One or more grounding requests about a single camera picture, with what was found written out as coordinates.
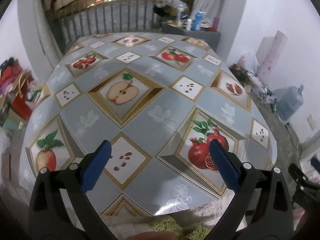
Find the green white sleeve forearm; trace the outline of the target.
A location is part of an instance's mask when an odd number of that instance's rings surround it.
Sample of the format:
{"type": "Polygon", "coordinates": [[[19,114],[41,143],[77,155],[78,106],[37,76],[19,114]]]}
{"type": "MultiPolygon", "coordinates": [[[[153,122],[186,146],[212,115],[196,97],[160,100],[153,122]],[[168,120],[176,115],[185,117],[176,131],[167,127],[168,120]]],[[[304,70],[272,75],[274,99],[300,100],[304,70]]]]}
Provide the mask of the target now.
{"type": "Polygon", "coordinates": [[[212,219],[194,220],[182,225],[180,220],[164,215],[157,218],[102,218],[117,239],[205,239],[215,223],[212,219]]]}

